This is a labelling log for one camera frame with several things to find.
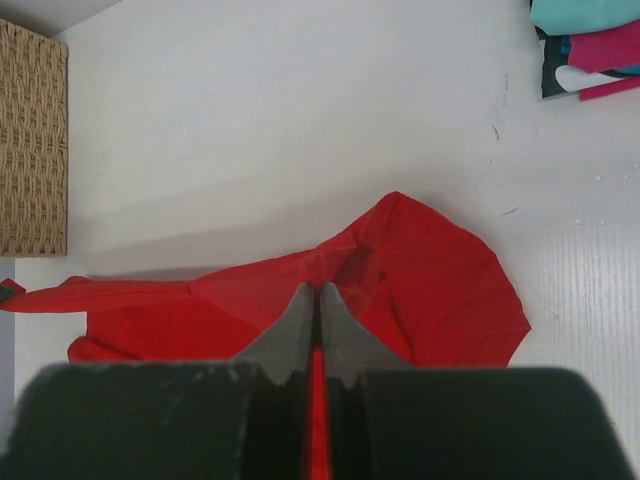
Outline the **teal t shirt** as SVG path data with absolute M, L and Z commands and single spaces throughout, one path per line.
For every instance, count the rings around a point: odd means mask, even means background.
M 530 20 L 548 35 L 613 29 L 639 19 L 639 0 L 533 0 Z

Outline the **wicker basket with cloth liner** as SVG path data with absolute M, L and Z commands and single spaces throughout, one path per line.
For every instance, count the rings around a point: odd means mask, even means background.
M 68 47 L 1 22 L 1 255 L 59 257 L 68 231 Z

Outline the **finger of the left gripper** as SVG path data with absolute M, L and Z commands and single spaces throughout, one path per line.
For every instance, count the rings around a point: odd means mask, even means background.
M 0 282 L 0 301 L 7 301 L 24 293 L 25 289 L 12 279 L 7 278 Z

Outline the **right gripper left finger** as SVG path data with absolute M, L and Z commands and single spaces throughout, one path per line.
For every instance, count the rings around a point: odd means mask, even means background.
M 5 479 L 307 479 L 315 295 L 234 358 L 54 364 L 1 437 Z

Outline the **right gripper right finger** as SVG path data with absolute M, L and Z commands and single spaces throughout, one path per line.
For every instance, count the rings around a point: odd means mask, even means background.
M 592 387 L 559 368 L 419 368 L 320 294 L 335 479 L 630 479 Z

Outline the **red t shirt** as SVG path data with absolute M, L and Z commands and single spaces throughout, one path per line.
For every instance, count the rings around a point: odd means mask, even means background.
M 530 325 L 494 252 L 392 192 L 304 251 L 188 280 L 92 279 L 26 290 L 11 313 L 85 315 L 73 363 L 228 359 L 285 311 L 297 287 L 334 284 L 349 312 L 420 367 L 506 366 Z

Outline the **pink t shirt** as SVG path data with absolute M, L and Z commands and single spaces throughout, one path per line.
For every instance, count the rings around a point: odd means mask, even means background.
M 639 87 L 639 21 L 600 32 L 570 36 L 568 64 L 587 73 L 621 74 L 617 81 L 582 90 L 582 101 Z

